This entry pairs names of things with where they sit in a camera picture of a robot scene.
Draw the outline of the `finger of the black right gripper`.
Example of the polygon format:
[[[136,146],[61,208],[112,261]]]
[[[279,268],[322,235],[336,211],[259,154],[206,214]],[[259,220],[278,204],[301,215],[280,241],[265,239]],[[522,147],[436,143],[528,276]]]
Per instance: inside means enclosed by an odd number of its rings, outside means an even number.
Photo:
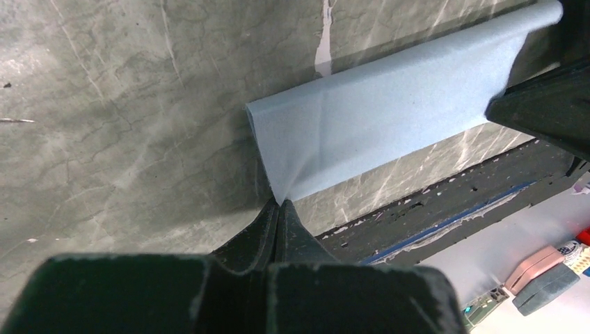
[[[564,64],[510,87],[488,105],[486,118],[589,160],[589,2],[562,5]]]

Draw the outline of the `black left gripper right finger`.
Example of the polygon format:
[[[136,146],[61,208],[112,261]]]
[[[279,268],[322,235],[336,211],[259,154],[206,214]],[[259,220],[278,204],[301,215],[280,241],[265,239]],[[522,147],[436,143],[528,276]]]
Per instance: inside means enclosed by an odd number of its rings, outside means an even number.
[[[317,270],[339,264],[305,228],[292,201],[285,200],[279,211],[273,271]]]

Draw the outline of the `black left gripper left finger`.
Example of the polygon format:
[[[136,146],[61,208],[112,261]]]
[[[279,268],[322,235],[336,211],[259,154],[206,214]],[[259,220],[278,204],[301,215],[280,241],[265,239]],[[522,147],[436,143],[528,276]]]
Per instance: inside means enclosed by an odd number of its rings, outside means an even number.
[[[229,271],[237,274],[261,271],[273,260],[279,209],[269,199],[255,219],[212,255]]]

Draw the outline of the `light blue cloth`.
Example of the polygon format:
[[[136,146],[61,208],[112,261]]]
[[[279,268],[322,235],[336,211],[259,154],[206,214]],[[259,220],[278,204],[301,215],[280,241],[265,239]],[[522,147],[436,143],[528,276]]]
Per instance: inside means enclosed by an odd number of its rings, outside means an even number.
[[[275,199],[299,200],[485,123],[527,36],[562,15],[558,1],[538,1],[248,103]]]

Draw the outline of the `black base frame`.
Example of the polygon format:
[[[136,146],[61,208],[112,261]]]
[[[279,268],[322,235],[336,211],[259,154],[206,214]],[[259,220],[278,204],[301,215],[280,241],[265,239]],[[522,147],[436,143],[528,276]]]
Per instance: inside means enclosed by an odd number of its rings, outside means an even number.
[[[568,187],[589,162],[532,139],[317,236],[343,262],[376,262],[530,186]]]

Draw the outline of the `pink and grey objects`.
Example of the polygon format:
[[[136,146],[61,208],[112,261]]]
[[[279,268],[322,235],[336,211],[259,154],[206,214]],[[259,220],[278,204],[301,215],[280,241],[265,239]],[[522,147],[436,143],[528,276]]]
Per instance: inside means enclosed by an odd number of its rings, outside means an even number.
[[[528,316],[561,296],[580,281],[573,265],[583,247],[570,240],[560,247],[546,246],[525,258],[504,282],[512,293],[513,305]]]

